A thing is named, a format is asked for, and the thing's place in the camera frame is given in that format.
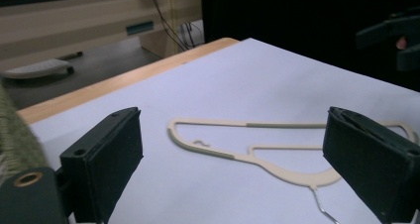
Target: wooden table edge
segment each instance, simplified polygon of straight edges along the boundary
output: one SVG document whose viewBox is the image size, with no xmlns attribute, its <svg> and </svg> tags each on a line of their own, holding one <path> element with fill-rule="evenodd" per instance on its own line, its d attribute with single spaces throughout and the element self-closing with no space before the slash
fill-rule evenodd
<svg viewBox="0 0 420 224">
<path fill-rule="evenodd" d="M 169 69 L 175 68 L 194 59 L 209 55 L 220 49 L 226 48 L 239 41 L 231 38 L 223 38 L 205 44 L 187 52 L 163 58 L 151 64 L 136 68 L 123 74 L 97 82 L 95 84 L 77 89 L 62 96 L 33 105 L 18 111 L 18 114 L 27 124 L 33 124 L 49 118 L 55 114 L 81 105 L 85 102 L 106 95 L 107 93 L 145 80 Z"/>
</svg>

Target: white table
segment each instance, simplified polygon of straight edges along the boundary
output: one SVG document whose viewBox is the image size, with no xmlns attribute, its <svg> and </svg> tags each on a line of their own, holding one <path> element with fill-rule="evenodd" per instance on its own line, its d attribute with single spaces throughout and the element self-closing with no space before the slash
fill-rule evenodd
<svg viewBox="0 0 420 224">
<path fill-rule="evenodd" d="M 420 94 L 252 39 L 32 124 L 53 168 L 59 154 L 106 115 L 137 106 L 144 159 L 110 223 L 332 223 L 308 188 L 257 166 L 191 153 L 167 135 L 177 117 L 265 122 L 326 122 L 330 106 L 420 132 Z M 322 144 L 323 131 L 182 127 L 182 136 L 246 152 L 256 143 Z M 322 152 L 264 152 L 284 168 L 319 171 Z M 319 188 L 341 223 L 379 223 L 341 179 Z"/>
</svg>

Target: metal hook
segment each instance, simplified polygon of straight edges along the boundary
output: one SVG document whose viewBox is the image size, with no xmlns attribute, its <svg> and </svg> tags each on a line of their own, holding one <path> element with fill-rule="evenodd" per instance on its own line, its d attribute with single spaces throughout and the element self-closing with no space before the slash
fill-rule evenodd
<svg viewBox="0 0 420 224">
<path fill-rule="evenodd" d="M 316 188 L 310 188 L 312 190 L 312 192 L 314 193 L 315 196 L 315 200 L 316 200 L 316 204 L 318 204 L 318 208 L 319 210 L 322 212 L 322 214 L 324 214 L 326 217 L 328 217 L 331 221 L 333 221 L 336 224 L 340 224 L 340 222 L 338 222 L 333 216 L 331 216 L 325 209 L 324 207 L 322 207 L 321 204 L 321 200 L 319 199 L 318 196 L 318 191 Z"/>
</svg>

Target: green fabric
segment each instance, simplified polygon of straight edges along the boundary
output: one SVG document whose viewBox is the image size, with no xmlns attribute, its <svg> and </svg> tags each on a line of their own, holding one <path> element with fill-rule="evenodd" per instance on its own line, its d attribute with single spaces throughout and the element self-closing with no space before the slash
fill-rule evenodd
<svg viewBox="0 0 420 224">
<path fill-rule="evenodd" d="M 7 173 L 0 173 L 0 177 L 5 175 L 7 178 L 28 168 L 48 165 L 37 138 L 17 114 L 9 95 L 1 85 L 0 156 L 4 156 L 0 166 L 7 169 Z"/>
</svg>

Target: cable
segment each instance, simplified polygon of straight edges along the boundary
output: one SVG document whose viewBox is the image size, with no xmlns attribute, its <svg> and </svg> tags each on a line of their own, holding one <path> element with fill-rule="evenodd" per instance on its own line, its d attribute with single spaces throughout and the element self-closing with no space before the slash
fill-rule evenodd
<svg viewBox="0 0 420 224">
<path fill-rule="evenodd" d="M 185 52 L 186 50 L 188 50 L 188 46 L 185 45 L 182 41 L 182 39 L 179 38 L 178 34 L 173 30 L 173 28 L 169 25 L 169 23 L 166 21 L 166 19 L 163 17 L 163 14 L 160 11 L 160 8 L 158 6 L 158 0 L 152 0 L 155 4 L 155 7 L 157 8 L 157 12 L 159 14 L 161 23 L 163 25 L 164 31 L 166 32 L 166 34 Z"/>
</svg>

